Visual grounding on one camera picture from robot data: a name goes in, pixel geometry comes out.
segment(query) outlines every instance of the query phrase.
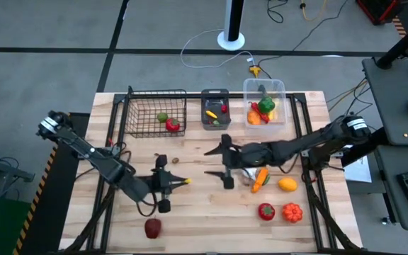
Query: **yellow lemon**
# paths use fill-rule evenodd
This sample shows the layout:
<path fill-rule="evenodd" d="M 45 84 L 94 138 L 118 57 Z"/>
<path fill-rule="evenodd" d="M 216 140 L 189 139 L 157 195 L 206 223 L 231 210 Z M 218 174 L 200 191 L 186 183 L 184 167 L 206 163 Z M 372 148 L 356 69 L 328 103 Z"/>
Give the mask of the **yellow lemon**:
<path fill-rule="evenodd" d="M 278 182 L 278 185 L 284 191 L 295 191 L 298 187 L 297 181 L 293 178 L 282 178 Z"/>

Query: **red apple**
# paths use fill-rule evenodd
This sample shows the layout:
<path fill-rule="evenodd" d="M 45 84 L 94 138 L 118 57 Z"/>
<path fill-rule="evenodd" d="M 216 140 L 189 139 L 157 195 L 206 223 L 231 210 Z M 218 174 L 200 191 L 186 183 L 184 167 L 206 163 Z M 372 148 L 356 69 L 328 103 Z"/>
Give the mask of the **red apple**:
<path fill-rule="evenodd" d="M 158 219 L 148 219 L 144 224 L 144 228 L 147 238 L 156 239 L 162 230 L 162 222 Z"/>

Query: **concrete floor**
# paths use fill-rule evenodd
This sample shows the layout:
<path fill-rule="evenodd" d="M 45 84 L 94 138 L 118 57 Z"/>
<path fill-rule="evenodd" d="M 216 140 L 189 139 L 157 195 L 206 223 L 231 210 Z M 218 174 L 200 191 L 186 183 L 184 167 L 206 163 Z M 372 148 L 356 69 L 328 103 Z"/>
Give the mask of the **concrete floor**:
<path fill-rule="evenodd" d="M 0 0 L 0 47 L 108 47 L 122 2 L 23 0 L 12 4 Z M 201 31 L 222 27 L 223 2 L 131 0 L 118 47 L 179 49 Z M 308 2 L 308 15 L 316 15 L 321 1 Z M 305 22 L 299 3 L 290 0 L 279 8 L 285 23 L 277 24 L 266 15 L 266 1 L 247 0 L 242 24 L 245 49 L 291 50 L 319 22 Z M 342 3 L 329 0 L 324 16 L 334 16 Z M 386 51 L 399 38 L 391 24 L 371 25 L 354 1 L 349 1 L 338 20 L 324 23 L 299 50 Z M 217 49 L 215 39 L 216 34 L 204 35 L 190 47 Z M 15 157 L 22 169 L 38 174 L 32 183 L 16 183 L 20 200 L 32 200 L 52 147 L 51 142 L 35 136 L 38 123 L 50 109 L 89 113 L 105 58 L 105 54 L 0 53 L 0 157 Z M 218 64 L 227 58 L 185 56 L 194 65 Z M 262 66 L 273 78 L 283 80 L 287 90 L 323 90 L 331 98 L 363 78 L 362 59 L 282 57 Z M 115 55 L 105 91 L 126 91 L 129 85 L 135 89 L 241 91 L 243 81 L 251 78 L 248 66 L 245 57 L 217 69 L 189 69 L 178 55 Z M 370 92 L 361 98 L 373 102 Z M 343 113 L 350 102 L 340 103 L 331 117 Z M 362 107 L 356 103 L 353 110 Z M 362 116 L 374 128 L 381 126 L 374 106 Z M 17 194 L 12 191 L 8 196 L 15 199 Z M 408 254 L 408 232 L 399 225 L 380 224 L 380 218 L 386 216 L 381 195 L 351 198 L 364 247 Z"/>

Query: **clear plastic container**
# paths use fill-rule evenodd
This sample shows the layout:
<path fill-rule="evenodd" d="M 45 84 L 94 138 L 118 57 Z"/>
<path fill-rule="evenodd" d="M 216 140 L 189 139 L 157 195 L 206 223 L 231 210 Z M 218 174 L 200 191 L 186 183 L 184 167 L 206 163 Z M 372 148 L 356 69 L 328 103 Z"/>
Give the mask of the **clear plastic container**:
<path fill-rule="evenodd" d="M 248 122 L 247 115 L 251 103 L 259 103 L 264 97 L 270 96 L 275 103 L 272 110 L 273 119 L 266 124 L 261 120 L 261 125 L 252 125 Z M 247 128 L 252 130 L 277 130 L 287 124 L 286 96 L 284 83 L 277 79 L 246 79 L 244 82 L 244 118 Z"/>

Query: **wooden tabletop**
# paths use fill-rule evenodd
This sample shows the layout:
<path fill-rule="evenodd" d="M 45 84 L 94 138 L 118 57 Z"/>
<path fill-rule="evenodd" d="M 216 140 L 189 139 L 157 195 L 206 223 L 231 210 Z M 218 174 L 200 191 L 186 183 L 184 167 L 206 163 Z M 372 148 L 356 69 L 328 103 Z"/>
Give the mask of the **wooden tabletop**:
<path fill-rule="evenodd" d="M 329 114 L 323 92 L 305 93 L 313 130 L 324 127 L 329 122 Z M 93 102 L 86 140 L 97 147 L 103 147 L 105 144 L 113 96 L 114 93 L 98 93 Z M 184 137 L 135 139 L 129 134 L 125 135 L 127 148 L 132 150 L 130 163 L 137 169 L 138 175 L 151 174 L 150 169 L 154 168 L 156 159 L 155 153 L 166 154 L 170 162 L 166 165 L 166 170 L 177 176 L 191 178 L 192 183 L 174 190 L 170 196 L 171 212 L 154 214 L 162 222 L 158 239 L 146 238 L 144 223 L 147 218 L 138 213 L 133 201 L 122 191 L 118 191 L 114 201 L 107 252 L 247 253 L 317 250 L 306 189 L 300 180 L 300 160 L 288 174 L 288 177 L 294 178 L 299 184 L 298 189 L 292 193 L 279 189 L 277 183 L 285 175 L 278 168 L 269 168 L 271 180 L 258 193 L 251 193 L 250 187 L 242 185 L 238 170 L 234 171 L 233 190 L 224 190 L 219 178 L 204 174 L 204 171 L 225 169 L 221 164 L 221 155 L 204 156 L 205 152 L 218 145 L 222 133 L 230 134 L 233 143 L 237 145 L 290 140 L 296 137 L 290 104 L 287 109 L 286 127 L 263 137 L 246 132 L 242 99 L 231 99 L 229 105 L 232 123 L 226 131 L 205 131 L 200 122 L 200 100 L 188 99 Z M 179 158 L 178 164 L 171 163 L 174 157 Z M 288 169 L 291 164 L 292 160 L 283 168 Z M 331 165 L 341 167 L 341 162 L 333 159 Z M 82 161 L 78 174 L 90 168 L 91 165 L 87 161 Z M 325 169 L 322 173 L 331 215 L 351 241 L 361 246 L 344 173 L 333 169 Z M 97 181 L 98 172 L 92 171 L 74 184 L 60 243 L 61 249 L 74 241 L 91 217 Z M 299 204 L 304 212 L 303 220 L 296 224 L 286 222 L 280 214 L 282 206 L 290 202 Z M 258 218 L 256 210 L 260 203 L 270 203 L 274 206 L 277 215 L 273 220 L 266 222 Z M 142 210 L 148 213 L 150 208 L 142 205 Z M 324 221 L 321 217 L 319 221 L 324 243 L 328 246 Z M 102 224 L 103 217 L 98 226 L 96 245 L 100 242 Z"/>

